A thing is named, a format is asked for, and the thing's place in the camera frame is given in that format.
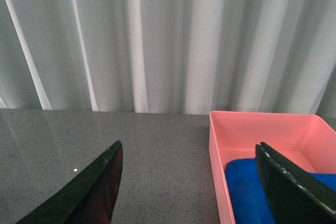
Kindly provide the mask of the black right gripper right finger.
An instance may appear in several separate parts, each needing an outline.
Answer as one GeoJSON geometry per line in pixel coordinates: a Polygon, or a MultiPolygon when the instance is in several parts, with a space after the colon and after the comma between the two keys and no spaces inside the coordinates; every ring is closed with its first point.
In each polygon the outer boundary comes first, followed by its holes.
{"type": "Polygon", "coordinates": [[[275,223],[335,223],[335,191],[261,142],[258,176],[275,223]]]}

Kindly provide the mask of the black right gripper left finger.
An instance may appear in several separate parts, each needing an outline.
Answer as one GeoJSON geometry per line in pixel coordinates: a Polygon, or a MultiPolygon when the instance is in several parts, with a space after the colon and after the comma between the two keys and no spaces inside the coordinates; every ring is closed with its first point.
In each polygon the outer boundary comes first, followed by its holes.
{"type": "Polygon", "coordinates": [[[119,140],[18,223],[111,223],[123,169],[119,140]]]}

